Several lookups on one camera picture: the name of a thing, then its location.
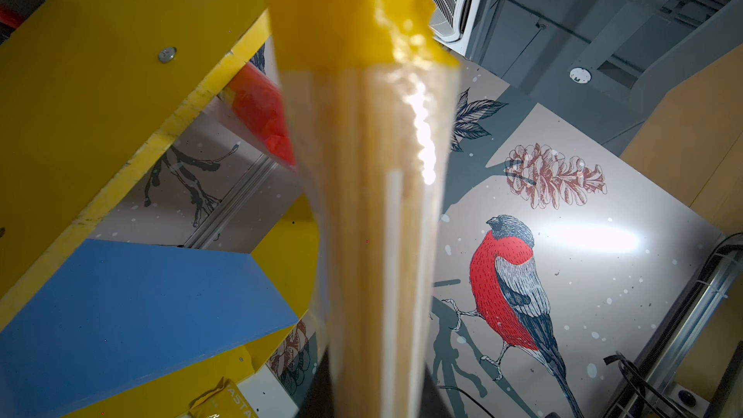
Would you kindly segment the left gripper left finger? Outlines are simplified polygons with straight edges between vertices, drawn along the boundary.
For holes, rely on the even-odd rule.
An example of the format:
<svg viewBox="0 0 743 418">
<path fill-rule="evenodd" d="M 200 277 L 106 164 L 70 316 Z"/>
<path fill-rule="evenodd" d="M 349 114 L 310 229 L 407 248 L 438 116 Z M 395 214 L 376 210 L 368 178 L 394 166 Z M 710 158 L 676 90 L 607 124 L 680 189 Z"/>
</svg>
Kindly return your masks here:
<svg viewBox="0 0 743 418">
<path fill-rule="evenodd" d="M 333 388 L 330 379 L 329 350 L 327 349 L 323 353 L 307 397 L 298 409 L 297 418 L 333 417 Z"/>
</svg>

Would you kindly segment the yellow Pastatime spaghetti bag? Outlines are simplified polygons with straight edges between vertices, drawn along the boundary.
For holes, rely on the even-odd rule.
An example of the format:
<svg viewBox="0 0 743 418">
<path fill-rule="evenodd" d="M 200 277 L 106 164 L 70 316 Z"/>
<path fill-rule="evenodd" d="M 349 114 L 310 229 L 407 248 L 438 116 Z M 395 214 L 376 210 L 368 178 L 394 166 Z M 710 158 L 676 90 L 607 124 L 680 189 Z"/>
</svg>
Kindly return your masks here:
<svg viewBox="0 0 743 418">
<path fill-rule="evenodd" d="M 189 414 L 193 418 L 256 418 L 237 385 L 223 377 L 217 386 L 193 400 Z"/>
<path fill-rule="evenodd" d="M 325 245 L 339 417 L 415 417 L 459 87 L 433 0 L 268 0 L 286 122 Z"/>
</svg>

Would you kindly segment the red spaghetti bag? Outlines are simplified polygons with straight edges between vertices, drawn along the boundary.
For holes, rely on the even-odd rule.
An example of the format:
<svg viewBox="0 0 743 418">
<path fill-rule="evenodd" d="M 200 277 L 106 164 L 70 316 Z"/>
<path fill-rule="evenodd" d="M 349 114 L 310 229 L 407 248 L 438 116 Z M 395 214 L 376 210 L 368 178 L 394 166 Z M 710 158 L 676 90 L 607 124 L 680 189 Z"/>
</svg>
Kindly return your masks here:
<svg viewBox="0 0 743 418">
<path fill-rule="evenodd" d="M 283 166 L 296 168 L 278 86 L 247 63 L 224 87 L 221 98 L 247 129 L 253 145 Z"/>
</svg>

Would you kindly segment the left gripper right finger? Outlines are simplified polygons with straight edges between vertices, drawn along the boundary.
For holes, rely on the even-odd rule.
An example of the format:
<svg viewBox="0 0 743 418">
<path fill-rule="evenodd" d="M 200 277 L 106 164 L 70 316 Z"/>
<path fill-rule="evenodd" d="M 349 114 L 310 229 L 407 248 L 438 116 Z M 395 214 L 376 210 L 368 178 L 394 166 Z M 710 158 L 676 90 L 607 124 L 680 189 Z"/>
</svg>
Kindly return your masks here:
<svg viewBox="0 0 743 418">
<path fill-rule="evenodd" d="M 452 418 L 428 366 L 424 366 L 420 418 Z"/>
</svg>

